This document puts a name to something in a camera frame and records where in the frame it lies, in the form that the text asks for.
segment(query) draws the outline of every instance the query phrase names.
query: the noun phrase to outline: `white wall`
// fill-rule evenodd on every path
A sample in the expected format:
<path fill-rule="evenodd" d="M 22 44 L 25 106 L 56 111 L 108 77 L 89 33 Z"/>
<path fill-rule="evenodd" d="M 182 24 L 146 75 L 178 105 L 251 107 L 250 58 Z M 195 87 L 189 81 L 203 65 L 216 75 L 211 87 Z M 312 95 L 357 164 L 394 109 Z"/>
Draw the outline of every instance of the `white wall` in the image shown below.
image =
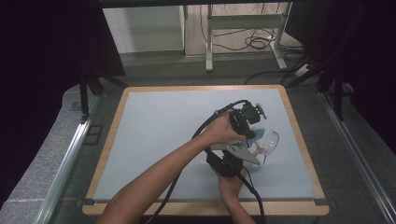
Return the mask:
<path fill-rule="evenodd" d="M 184 49 L 183 7 L 105 8 L 119 53 Z"/>

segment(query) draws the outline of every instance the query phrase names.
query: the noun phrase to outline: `metal rail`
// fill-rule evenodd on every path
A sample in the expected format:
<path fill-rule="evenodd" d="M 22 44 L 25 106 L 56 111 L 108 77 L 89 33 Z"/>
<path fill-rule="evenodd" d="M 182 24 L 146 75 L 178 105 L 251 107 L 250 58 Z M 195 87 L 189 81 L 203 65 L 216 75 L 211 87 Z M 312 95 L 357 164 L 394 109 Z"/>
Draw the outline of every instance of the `metal rail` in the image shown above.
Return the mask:
<path fill-rule="evenodd" d="M 367 187 L 372 192 L 375 201 L 379 206 L 379 209 L 381 210 L 389 224 L 395 224 L 396 210 L 391 198 L 388 196 L 381 183 L 376 178 L 373 170 L 370 168 L 370 165 L 367 163 L 366 159 L 364 159 L 361 150 L 359 149 L 358 145 L 356 144 L 355 140 L 347 129 L 345 123 L 343 121 L 340 121 L 340 119 L 332 110 L 332 101 L 329 98 L 329 95 L 323 92 L 320 92 L 319 95 L 325 103 L 332 122 L 334 123 L 335 128 L 343 138 L 353 161 L 355 162 L 356 166 L 361 172 L 361 176 L 366 182 Z"/>
<path fill-rule="evenodd" d="M 95 112 L 96 106 L 98 105 L 100 100 L 100 96 L 93 96 L 90 105 L 90 116 L 88 120 L 84 123 L 78 125 L 76 133 L 70 143 L 69 148 L 64 155 L 64 159 L 61 163 L 61 166 L 54 177 L 52 184 L 49 187 L 49 192 L 44 199 L 44 202 L 41 204 L 40 209 L 38 210 L 37 216 L 33 223 L 35 224 L 44 224 L 49 223 L 54 208 L 61 196 L 62 191 L 64 190 L 64 185 L 66 183 L 67 177 L 73 168 L 76 157 L 79 153 L 81 145 L 84 141 L 84 136 L 88 131 L 88 128 L 91 125 L 92 115 Z"/>

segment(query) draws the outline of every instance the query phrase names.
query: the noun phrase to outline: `power cord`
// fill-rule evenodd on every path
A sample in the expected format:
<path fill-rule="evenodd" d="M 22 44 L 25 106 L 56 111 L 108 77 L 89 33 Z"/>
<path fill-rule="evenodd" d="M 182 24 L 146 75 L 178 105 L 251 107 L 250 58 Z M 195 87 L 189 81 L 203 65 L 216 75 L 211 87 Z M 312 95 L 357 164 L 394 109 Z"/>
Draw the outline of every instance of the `power cord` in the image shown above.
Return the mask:
<path fill-rule="evenodd" d="M 266 6 L 267 6 L 266 4 L 262 5 L 262 12 L 264 12 Z M 204 32 L 203 19 L 202 19 L 202 6 L 200 6 L 199 9 L 200 9 L 201 32 L 202 32 L 202 35 L 204 37 L 205 42 L 207 43 L 207 39 L 206 39 L 205 32 Z M 233 31 L 233 32 L 220 34 L 220 35 L 215 35 L 212 32 L 212 35 L 214 37 L 223 36 L 223 35 L 232 35 L 232 34 L 241 33 L 241 32 L 245 32 L 245 31 L 249 31 L 249 30 L 251 32 L 250 36 L 245 39 L 245 46 L 240 48 L 240 49 L 232 49 L 232 48 L 228 48 L 226 46 L 220 45 L 220 44 L 212 44 L 212 45 L 213 46 L 217 46 L 217 47 L 221 47 L 221 48 L 224 48 L 224 49 L 232 50 L 232 51 L 239 51 L 239 50 L 242 50 L 242 49 L 247 49 L 248 47 L 251 47 L 253 49 L 265 49 L 270 44 L 271 40 L 269 40 L 268 38 L 255 36 L 255 34 L 257 33 L 257 30 L 262 30 L 262 31 L 268 33 L 270 36 L 273 36 L 273 34 L 274 34 L 274 29 L 273 29 L 272 33 L 270 33 L 269 31 L 267 31 L 265 29 L 243 29 L 243 30 Z"/>
<path fill-rule="evenodd" d="M 302 53 L 302 52 L 285 53 L 285 54 L 284 54 L 284 58 L 285 58 L 286 61 L 288 61 L 288 62 L 290 62 L 290 63 L 297 63 L 299 60 L 294 61 L 294 60 L 292 60 L 292 59 L 290 59 L 290 58 L 288 57 L 288 55 L 296 55 L 296 54 L 304 54 L 304 53 Z"/>
<path fill-rule="evenodd" d="M 227 110 L 233 108 L 235 105 L 239 105 L 242 103 L 248 103 L 247 100 L 240 100 L 237 101 L 235 103 L 229 104 L 224 106 L 222 109 L 218 110 L 217 112 L 215 112 L 212 116 L 210 116 L 209 119 L 207 119 L 199 128 L 198 130 L 195 132 L 195 134 L 192 136 L 192 138 L 198 136 L 203 130 L 204 128 L 211 123 L 214 119 L 218 118 L 221 114 L 223 114 L 224 112 L 226 112 Z M 205 152 L 207 153 L 207 151 L 210 151 L 210 147 L 205 149 Z M 180 177 L 180 174 L 174 179 L 174 181 L 172 182 L 171 186 L 169 187 L 169 190 L 167 191 L 165 198 L 163 199 L 163 202 L 161 203 L 160 207 L 157 209 L 157 211 L 155 211 L 155 213 L 145 222 L 145 224 L 149 224 L 156 216 L 158 216 L 158 214 L 160 214 L 160 212 L 163 210 L 163 208 L 165 207 L 166 203 L 169 201 L 169 198 L 175 188 L 175 185 L 178 181 L 178 178 Z M 264 210 L 263 210 L 263 206 L 262 206 L 262 198 L 260 197 L 259 193 L 254 189 L 253 187 L 253 183 L 251 181 L 251 177 L 250 174 L 248 174 L 249 179 L 250 179 L 250 183 L 251 185 L 248 183 L 248 181 L 240 174 L 237 172 L 237 176 L 238 178 L 242 181 L 242 183 L 245 184 L 245 186 L 247 186 L 247 188 L 249 189 L 249 191 L 256 197 L 258 203 L 259 203 L 259 207 L 260 207 L 260 212 L 262 214 L 262 220 L 263 223 L 266 223 L 266 219 L 265 219 L 265 214 L 264 214 Z"/>
<path fill-rule="evenodd" d="M 251 180 L 251 176 L 250 176 L 250 173 L 248 172 L 248 169 L 247 169 L 245 166 L 242 166 L 242 167 L 243 167 L 244 170 L 247 172 L 247 176 L 248 176 L 248 179 L 250 180 L 250 185 L 251 185 L 251 187 L 254 188 L 254 185 L 253 185 L 253 182 L 252 182 L 252 180 Z"/>
<path fill-rule="evenodd" d="M 306 61 L 304 61 L 303 63 L 301 63 L 304 59 L 304 57 L 306 56 L 306 54 L 298 61 L 296 62 L 296 64 L 289 70 L 289 71 L 265 71 L 265 72 L 259 72 L 256 74 L 251 75 L 250 77 L 248 77 L 245 82 L 244 85 L 247 85 L 248 82 L 253 79 L 254 77 L 258 77 L 260 75 L 265 75 L 265 74 L 273 74 L 273 73 L 285 73 L 285 75 L 281 78 L 281 80 L 279 81 L 280 85 L 283 85 L 286 81 L 286 79 L 293 73 L 297 72 L 300 68 L 302 68 L 306 63 L 309 63 L 311 61 L 311 59 L 307 59 Z"/>

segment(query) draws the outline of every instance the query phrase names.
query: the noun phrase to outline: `gray floor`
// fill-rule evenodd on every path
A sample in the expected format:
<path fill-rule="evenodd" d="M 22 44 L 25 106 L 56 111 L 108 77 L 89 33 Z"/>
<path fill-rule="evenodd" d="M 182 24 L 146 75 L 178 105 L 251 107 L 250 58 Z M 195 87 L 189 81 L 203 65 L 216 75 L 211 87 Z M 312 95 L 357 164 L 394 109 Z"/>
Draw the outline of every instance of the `gray floor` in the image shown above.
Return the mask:
<path fill-rule="evenodd" d="M 212 73 L 205 71 L 203 57 L 147 55 L 136 58 L 122 55 L 122 60 L 127 77 L 119 77 L 119 80 L 130 86 L 242 85 L 250 75 L 277 70 L 272 53 L 217 56 Z M 251 79 L 248 84 L 277 84 L 281 76 L 268 73 Z M 330 214 L 319 220 L 315 217 L 268 217 L 268 223 L 387 223 L 316 91 L 317 79 L 312 77 L 287 91 L 328 199 Z M 122 88 L 104 79 L 102 83 L 105 94 L 101 96 L 93 117 L 91 131 L 95 133 L 101 129 L 101 134 L 98 138 L 98 135 L 85 138 L 50 223 L 94 223 L 97 219 L 84 215 L 80 203 L 91 183 L 122 94 Z M 80 111 L 76 102 L 79 102 L 77 87 L 64 95 L 64 107 L 35 161 L 4 204 L 0 212 L 0 223 L 32 223 L 35 219 L 79 124 Z M 379 182 L 395 201 L 395 155 L 347 98 L 343 107 L 346 126 L 360 145 L 362 154 Z M 159 217 L 157 223 L 230 223 L 229 221 L 227 218 L 213 217 Z"/>

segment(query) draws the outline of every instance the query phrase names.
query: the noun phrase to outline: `wooden frame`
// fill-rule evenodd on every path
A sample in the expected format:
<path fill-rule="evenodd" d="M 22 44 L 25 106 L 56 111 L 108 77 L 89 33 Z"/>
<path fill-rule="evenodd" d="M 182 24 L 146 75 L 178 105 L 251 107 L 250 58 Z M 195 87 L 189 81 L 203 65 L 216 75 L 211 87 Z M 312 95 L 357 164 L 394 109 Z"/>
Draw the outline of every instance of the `wooden frame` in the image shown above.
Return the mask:
<path fill-rule="evenodd" d="M 257 89 L 277 89 L 282 98 L 285 109 L 288 113 L 292 129 L 299 144 L 301 153 L 303 155 L 304 163 L 307 171 L 311 177 L 316 198 L 314 200 L 284 200 L 276 202 L 263 202 L 265 214 L 269 216 L 325 216 L 329 213 L 329 205 L 326 203 L 326 198 L 323 189 L 318 181 L 318 176 L 315 167 L 309 156 L 303 136 L 301 134 L 297 119 L 291 108 L 289 97 L 285 89 L 280 85 L 254 85 L 254 86 L 171 86 L 171 87 L 130 87 L 125 89 L 116 115 L 113 119 L 107 140 L 98 162 L 98 165 L 93 175 L 90 188 L 87 193 L 87 199 L 91 199 L 96 191 L 99 180 L 106 167 L 107 158 L 110 154 L 117 129 L 120 124 L 125 103 L 130 92 L 140 91 L 222 91 L 222 90 L 257 90 Z M 154 203 L 145 213 L 145 215 L 152 215 L 161 203 Z M 242 206 L 247 212 L 253 216 L 260 214 L 260 209 L 257 202 L 241 202 Z M 100 215 L 104 211 L 106 203 L 84 204 L 82 210 L 87 215 Z M 205 201 L 205 202 L 183 202 L 183 203 L 168 203 L 161 215 L 172 216 L 228 216 L 227 210 L 224 208 L 221 201 Z"/>

